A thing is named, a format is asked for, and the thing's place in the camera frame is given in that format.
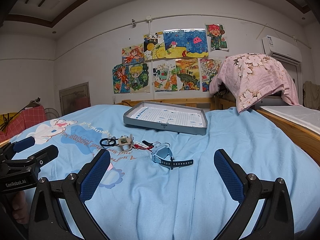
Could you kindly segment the person's left hand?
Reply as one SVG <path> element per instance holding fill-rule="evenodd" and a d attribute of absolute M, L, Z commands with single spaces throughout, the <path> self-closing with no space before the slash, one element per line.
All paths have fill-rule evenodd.
<path fill-rule="evenodd" d="M 19 191 L 13 195 L 12 208 L 12 215 L 18 224 L 29 222 L 28 203 L 24 191 Z"/>

